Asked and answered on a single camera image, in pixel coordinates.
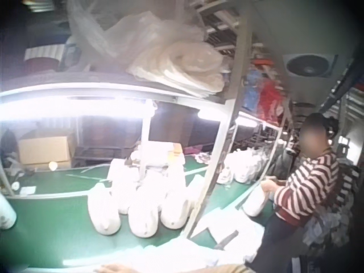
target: blue object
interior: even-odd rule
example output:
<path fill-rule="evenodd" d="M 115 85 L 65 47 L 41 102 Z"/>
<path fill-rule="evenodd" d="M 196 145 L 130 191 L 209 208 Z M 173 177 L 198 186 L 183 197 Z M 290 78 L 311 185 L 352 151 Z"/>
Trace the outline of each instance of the blue object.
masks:
<path fill-rule="evenodd" d="M 243 100 L 243 107 L 257 112 L 257 107 L 260 99 L 259 81 L 262 79 L 260 71 L 253 69 L 246 75 L 245 96 Z"/>

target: red object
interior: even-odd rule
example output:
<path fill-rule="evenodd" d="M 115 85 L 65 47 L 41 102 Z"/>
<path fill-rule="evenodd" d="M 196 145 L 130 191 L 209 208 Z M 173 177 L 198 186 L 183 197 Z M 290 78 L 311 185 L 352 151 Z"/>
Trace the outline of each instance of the red object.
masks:
<path fill-rule="evenodd" d="M 267 59 L 255 59 L 253 61 L 251 61 L 254 65 L 269 65 L 269 66 L 273 66 L 274 63 L 271 60 L 267 60 Z"/>
<path fill-rule="evenodd" d="M 358 89 L 358 90 L 360 90 L 360 91 L 362 91 L 362 92 L 364 92 L 364 84 L 355 84 L 355 86 L 354 86 L 356 89 Z"/>
<path fill-rule="evenodd" d="M 277 124 L 276 110 L 279 105 L 282 104 L 282 95 L 275 88 L 275 82 L 266 79 L 263 83 L 263 88 L 260 93 L 260 99 L 258 104 L 259 118 Z"/>

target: dark hair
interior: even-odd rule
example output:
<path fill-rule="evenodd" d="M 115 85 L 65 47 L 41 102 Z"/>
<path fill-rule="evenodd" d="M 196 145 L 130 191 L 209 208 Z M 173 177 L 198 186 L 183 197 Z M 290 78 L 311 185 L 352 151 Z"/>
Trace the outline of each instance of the dark hair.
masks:
<path fill-rule="evenodd" d="M 301 132 L 307 129 L 324 128 L 329 139 L 333 139 L 339 131 L 339 121 L 334 117 L 325 118 L 321 113 L 313 113 L 306 117 Z"/>

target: worker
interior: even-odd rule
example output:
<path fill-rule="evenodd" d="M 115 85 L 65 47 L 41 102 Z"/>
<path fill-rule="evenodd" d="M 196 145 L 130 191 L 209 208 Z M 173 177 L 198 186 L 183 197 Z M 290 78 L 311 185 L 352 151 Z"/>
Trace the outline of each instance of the worker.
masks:
<path fill-rule="evenodd" d="M 96 270 L 97 273 L 139 273 L 121 264 L 108 264 Z M 186 273 L 254 273 L 243 264 L 227 264 L 189 271 Z"/>
<path fill-rule="evenodd" d="M 282 249 L 282 241 L 288 241 L 299 227 L 304 227 L 317 206 L 323 204 L 330 193 L 334 192 L 338 162 L 329 139 L 333 138 L 337 131 L 336 119 L 325 118 L 320 113 L 309 115 L 301 127 L 299 136 L 301 151 L 307 159 L 286 182 L 278 182 L 277 179 L 261 182 L 264 192 L 274 194 L 276 208 L 267 222 L 255 259 L 247 264 L 254 271 L 283 272 L 282 269 L 276 270 L 275 265 L 269 265 L 277 260 L 270 257 L 292 254 L 293 250 Z"/>

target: striped shirt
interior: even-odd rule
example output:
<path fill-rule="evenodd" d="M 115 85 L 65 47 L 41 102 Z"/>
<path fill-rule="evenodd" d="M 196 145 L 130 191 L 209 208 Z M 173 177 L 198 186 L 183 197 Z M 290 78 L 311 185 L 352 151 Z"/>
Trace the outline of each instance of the striped shirt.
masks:
<path fill-rule="evenodd" d="M 288 178 L 287 185 L 274 194 L 276 214 L 294 226 L 304 226 L 334 188 L 338 176 L 335 153 L 328 149 L 315 159 L 307 159 Z"/>

